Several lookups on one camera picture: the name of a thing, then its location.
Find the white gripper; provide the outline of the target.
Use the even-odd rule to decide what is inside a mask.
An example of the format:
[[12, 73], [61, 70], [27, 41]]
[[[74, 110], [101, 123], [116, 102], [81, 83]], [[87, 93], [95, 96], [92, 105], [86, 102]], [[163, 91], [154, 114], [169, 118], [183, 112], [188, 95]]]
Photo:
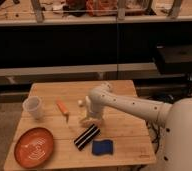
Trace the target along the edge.
[[88, 128], [91, 125], [100, 126], [102, 124], [104, 107], [97, 103], [90, 103], [87, 105], [87, 116], [94, 119], [86, 119], [80, 122], [80, 125], [84, 128]]

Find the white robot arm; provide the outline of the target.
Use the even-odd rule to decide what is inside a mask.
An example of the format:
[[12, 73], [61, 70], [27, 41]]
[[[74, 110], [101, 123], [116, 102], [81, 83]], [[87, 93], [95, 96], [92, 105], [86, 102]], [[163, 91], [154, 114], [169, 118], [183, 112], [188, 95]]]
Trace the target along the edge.
[[192, 171], [192, 98], [173, 104], [127, 97], [112, 92], [109, 82], [85, 96], [88, 118], [103, 118], [106, 106], [154, 122], [165, 129], [164, 171]]

